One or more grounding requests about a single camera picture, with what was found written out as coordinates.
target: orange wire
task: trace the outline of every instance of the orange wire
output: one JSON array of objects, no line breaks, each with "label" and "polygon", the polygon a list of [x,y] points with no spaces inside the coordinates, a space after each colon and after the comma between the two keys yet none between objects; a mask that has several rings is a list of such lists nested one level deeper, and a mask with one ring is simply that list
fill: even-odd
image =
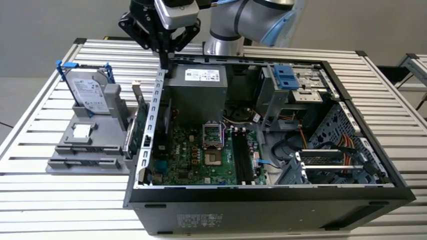
[{"label": "orange wire", "polygon": [[303,141],[303,148],[307,149],[307,142],[306,142],[306,137],[305,137],[302,126],[299,126],[299,134],[301,134],[301,138]]}]

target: aluminum extrusion table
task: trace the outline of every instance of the aluminum extrusion table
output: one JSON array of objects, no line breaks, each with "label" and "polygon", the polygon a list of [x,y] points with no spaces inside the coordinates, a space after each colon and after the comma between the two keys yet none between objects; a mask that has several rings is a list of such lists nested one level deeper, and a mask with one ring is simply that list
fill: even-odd
[{"label": "aluminum extrusion table", "polygon": [[[202,54],[190,44],[186,54]],[[370,58],[356,51],[247,46],[247,57],[325,60],[365,116],[417,200],[353,231],[182,236],[182,239],[427,239],[427,123]],[[131,83],[151,100],[158,58],[133,41],[77,39],[63,62],[114,67],[122,98]],[[0,239],[151,239],[133,210],[122,209],[127,176],[46,174],[49,158],[74,116],[74,99],[54,72],[0,146]]]}]

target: case label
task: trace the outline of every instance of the case label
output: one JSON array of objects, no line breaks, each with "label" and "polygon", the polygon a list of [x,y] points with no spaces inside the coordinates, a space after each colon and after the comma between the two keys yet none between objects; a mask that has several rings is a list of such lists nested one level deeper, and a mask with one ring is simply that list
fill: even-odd
[{"label": "case label", "polygon": [[186,81],[203,81],[203,82],[219,82],[221,70],[213,69],[187,69]]},{"label": "case label", "polygon": [[219,228],[223,221],[222,213],[211,214],[178,214],[181,228]]}]

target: blue latch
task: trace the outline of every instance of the blue latch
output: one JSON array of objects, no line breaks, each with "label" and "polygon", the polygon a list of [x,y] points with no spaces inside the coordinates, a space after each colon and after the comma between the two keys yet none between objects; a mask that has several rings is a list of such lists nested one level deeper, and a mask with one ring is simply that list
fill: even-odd
[{"label": "blue latch", "polygon": [[274,65],[273,74],[281,89],[297,90],[301,88],[299,81],[290,65]]}]

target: gray floor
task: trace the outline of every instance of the gray floor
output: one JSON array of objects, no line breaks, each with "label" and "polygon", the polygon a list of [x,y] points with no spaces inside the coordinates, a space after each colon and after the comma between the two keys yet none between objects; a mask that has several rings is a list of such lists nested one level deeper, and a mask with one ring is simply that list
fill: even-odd
[{"label": "gray floor", "polygon": [[[0,122],[15,126],[47,78],[0,77]],[[0,125],[0,143],[13,128]]]}]

